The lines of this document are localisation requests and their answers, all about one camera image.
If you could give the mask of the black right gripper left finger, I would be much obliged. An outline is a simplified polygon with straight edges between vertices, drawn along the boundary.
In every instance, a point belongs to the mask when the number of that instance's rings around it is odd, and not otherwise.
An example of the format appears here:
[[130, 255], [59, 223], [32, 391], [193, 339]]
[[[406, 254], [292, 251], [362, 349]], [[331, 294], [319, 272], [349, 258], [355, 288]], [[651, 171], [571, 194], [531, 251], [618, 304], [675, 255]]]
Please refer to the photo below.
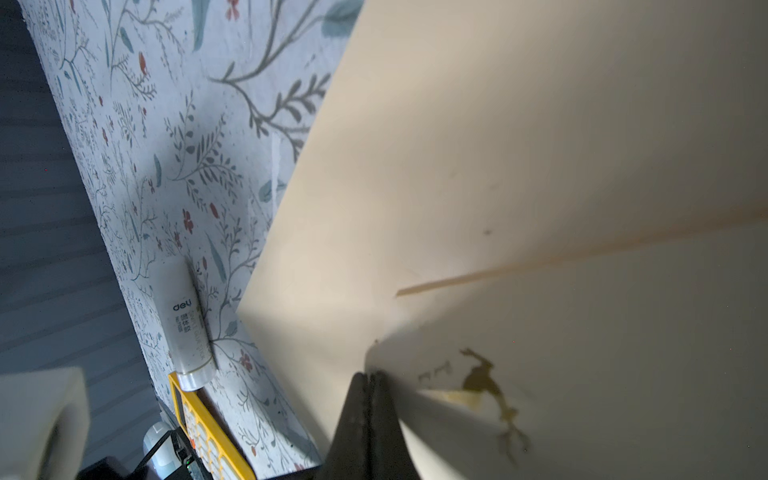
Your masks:
[[370, 478], [371, 393], [369, 377], [354, 374], [318, 479]]

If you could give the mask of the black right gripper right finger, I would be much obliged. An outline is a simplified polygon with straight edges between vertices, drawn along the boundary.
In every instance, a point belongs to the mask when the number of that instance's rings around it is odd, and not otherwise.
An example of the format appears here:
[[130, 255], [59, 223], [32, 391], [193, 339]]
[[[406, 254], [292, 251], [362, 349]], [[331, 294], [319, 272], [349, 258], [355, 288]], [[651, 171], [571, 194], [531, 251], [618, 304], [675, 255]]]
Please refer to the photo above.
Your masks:
[[370, 478], [419, 480], [387, 376], [383, 372], [372, 374], [370, 387]]

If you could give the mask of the white glue stick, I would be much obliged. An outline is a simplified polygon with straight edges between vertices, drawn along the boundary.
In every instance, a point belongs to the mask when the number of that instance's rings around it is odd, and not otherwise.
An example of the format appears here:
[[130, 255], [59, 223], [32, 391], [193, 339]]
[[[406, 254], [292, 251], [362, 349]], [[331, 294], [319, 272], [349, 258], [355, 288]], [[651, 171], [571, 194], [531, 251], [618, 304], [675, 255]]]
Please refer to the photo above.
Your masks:
[[217, 367], [186, 258], [166, 257], [149, 272], [153, 301], [179, 385], [186, 392], [200, 390], [215, 377]]

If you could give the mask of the manila paper envelope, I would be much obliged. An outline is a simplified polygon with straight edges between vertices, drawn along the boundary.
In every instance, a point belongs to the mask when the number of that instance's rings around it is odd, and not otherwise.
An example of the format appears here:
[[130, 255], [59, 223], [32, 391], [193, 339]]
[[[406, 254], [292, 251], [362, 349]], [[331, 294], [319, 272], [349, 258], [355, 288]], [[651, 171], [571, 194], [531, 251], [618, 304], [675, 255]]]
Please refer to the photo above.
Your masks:
[[767, 475], [767, 5], [368, 1], [238, 314], [322, 456]]

